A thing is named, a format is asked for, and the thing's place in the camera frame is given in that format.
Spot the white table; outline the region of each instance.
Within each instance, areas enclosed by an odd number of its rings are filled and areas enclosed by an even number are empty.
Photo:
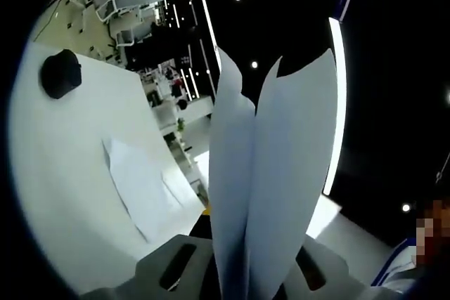
[[[9,151],[32,233],[60,275],[84,293],[129,279],[139,259],[188,234],[203,206],[161,136],[139,76],[78,56],[82,85],[53,100],[38,71],[57,52],[30,44],[24,54],[11,97]],[[101,142],[109,135],[157,160],[182,204],[155,215],[167,220],[156,242],[144,240],[117,194]]]

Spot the white paper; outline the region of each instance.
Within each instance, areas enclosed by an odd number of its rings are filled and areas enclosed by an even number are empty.
[[[119,140],[103,140],[110,173],[124,206],[148,242],[158,236],[164,215],[174,206],[168,200],[158,164],[146,153]]]
[[[240,94],[238,68],[223,52],[221,62],[210,202],[222,295],[272,299],[295,262],[327,176],[337,111],[334,58],[328,50],[282,78],[276,78],[278,61],[257,116]]]

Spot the black object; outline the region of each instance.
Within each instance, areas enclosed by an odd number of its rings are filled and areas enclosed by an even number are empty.
[[[41,84],[51,98],[62,98],[82,84],[82,66],[68,49],[49,56],[41,68]]]

